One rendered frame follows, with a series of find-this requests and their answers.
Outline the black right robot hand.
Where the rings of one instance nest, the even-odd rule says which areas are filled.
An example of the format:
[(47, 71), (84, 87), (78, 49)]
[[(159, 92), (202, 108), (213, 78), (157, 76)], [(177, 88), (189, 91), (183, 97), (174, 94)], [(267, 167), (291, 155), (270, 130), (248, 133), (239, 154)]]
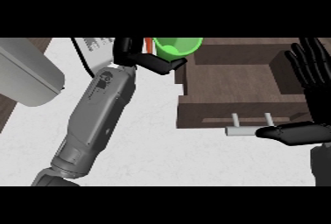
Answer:
[(260, 128), (254, 134), (288, 146), (331, 143), (331, 55), (318, 38), (300, 38), (284, 52), (304, 91), (312, 122)]

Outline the white panel with dark marks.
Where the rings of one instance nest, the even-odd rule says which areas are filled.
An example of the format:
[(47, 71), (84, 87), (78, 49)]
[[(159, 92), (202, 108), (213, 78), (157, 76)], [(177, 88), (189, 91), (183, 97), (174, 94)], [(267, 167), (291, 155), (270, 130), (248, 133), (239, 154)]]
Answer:
[(77, 55), (90, 76), (106, 67), (114, 60), (114, 38), (72, 38)]

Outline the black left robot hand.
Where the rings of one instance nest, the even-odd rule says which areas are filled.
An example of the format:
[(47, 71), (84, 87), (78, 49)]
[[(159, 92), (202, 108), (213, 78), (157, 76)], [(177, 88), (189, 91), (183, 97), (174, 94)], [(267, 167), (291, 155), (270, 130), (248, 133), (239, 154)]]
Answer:
[(142, 52), (143, 38), (115, 38), (112, 47), (114, 63), (124, 67), (136, 65), (154, 73), (165, 75), (188, 62), (185, 58), (167, 61), (151, 53)]

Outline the pale grey appliance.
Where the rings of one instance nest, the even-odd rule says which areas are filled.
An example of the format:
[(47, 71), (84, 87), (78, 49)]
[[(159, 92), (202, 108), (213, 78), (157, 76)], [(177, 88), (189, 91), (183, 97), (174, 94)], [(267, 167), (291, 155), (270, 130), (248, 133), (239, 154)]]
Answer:
[(0, 38), (0, 94), (28, 107), (50, 102), (65, 75), (26, 38)]

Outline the brown wooden drawer front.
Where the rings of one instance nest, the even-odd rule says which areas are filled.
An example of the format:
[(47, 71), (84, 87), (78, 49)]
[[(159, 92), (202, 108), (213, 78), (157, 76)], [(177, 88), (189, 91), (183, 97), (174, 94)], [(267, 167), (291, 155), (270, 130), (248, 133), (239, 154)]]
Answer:
[(224, 128), (233, 125), (232, 114), (238, 115), (242, 126), (264, 126), (264, 114), (273, 124), (310, 121), (306, 98), (292, 95), (182, 95), (177, 107), (177, 128)]

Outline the brown wooden drawer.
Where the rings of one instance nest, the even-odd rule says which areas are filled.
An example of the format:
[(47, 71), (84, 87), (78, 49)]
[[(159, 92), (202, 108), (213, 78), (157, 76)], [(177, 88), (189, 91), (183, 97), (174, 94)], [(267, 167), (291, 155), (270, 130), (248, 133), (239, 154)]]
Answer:
[(306, 98), (292, 95), (182, 95), (177, 107), (177, 128), (224, 128), (233, 125), (232, 114), (238, 115), (242, 126), (264, 126), (264, 114), (273, 124), (310, 121)]
[(303, 102), (285, 51), (297, 38), (207, 38), (174, 74), (191, 102)]

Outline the green cup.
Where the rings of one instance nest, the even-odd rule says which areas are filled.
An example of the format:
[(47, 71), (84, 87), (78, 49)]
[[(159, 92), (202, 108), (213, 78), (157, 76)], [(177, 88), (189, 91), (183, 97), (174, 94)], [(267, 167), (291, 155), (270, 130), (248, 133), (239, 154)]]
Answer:
[(201, 44), (202, 38), (154, 38), (157, 56), (167, 61), (185, 58)]

